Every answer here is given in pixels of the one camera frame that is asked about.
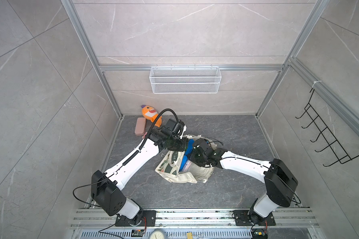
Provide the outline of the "blue compass set case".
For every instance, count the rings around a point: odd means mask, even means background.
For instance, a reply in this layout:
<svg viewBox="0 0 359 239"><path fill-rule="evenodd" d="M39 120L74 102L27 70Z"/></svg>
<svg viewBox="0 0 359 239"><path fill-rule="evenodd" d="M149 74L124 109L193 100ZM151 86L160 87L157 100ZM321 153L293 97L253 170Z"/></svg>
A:
<svg viewBox="0 0 359 239"><path fill-rule="evenodd" d="M194 143L194 140L193 139L190 139L187 143L187 148L186 148L186 151L185 151L185 155L188 156L192 153L192 150L193 150L193 143Z"/></svg>

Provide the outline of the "beige canvas bag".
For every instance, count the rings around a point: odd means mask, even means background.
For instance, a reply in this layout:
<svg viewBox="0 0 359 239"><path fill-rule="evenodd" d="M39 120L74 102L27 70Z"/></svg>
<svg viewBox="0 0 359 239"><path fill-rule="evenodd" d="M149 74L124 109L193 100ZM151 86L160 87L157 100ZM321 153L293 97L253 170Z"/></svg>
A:
<svg viewBox="0 0 359 239"><path fill-rule="evenodd" d="M209 139L201 135L186 135L186 137L189 140L186 150L168 151L155 172L171 183L205 183L212 176L214 168L200 167L191 162L189 157L193 152L193 143L197 139Z"/></svg>

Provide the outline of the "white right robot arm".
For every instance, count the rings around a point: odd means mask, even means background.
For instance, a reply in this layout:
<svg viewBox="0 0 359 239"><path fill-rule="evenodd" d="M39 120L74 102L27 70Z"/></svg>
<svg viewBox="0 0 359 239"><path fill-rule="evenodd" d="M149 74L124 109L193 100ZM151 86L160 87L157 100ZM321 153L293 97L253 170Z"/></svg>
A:
<svg viewBox="0 0 359 239"><path fill-rule="evenodd" d="M236 171L265 184L266 193L256 199L249 210L252 222L262 222L273 210L291 205L298 180L282 160L262 161L244 157L224 148L213 148L211 142L204 138L190 143L188 147L188 160L199 167Z"/></svg>

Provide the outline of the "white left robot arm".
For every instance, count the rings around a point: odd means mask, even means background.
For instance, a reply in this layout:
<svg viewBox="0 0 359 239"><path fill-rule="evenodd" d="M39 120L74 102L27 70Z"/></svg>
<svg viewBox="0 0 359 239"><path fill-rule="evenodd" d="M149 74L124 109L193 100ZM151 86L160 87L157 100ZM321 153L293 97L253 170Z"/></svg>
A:
<svg viewBox="0 0 359 239"><path fill-rule="evenodd" d="M105 172L96 171L91 178L91 197L109 215L124 216L137 224L143 217L143 209L133 200L127 198L122 190L132 176L151 158L162 150L184 152L187 139L183 137L185 124L172 109L164 109L159 114L171 112L170 119L164 126L154 128L155 119L141 143L118 164Z"/></svg>

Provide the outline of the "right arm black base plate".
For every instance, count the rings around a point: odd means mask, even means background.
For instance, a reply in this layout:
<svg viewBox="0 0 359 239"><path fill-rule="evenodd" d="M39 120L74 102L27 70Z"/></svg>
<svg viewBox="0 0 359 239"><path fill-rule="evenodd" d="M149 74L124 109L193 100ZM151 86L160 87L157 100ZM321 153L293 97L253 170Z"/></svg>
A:
<svg viewBox="0 0 359 239"><path fill-rule="evenodd" d="M261 218L257 214L251 214L249 210L234 210L231 214L237 226L275 226L275 219L270 213L266 218Z"/></svg>

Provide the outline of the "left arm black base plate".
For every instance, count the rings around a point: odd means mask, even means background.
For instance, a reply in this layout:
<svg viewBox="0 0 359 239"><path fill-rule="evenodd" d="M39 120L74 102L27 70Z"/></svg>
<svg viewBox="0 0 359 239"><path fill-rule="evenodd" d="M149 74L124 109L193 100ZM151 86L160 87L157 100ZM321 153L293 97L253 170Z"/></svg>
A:
<svg viewBox="0 0 359 239"><path fill-rule="evenodd" d="M153 227L156 223L157 211L147 210L140 211L134 218L129 219L126 216L118 215L116 220L116 227L126 227L126 226L140 226L140 227Z"/></svg>

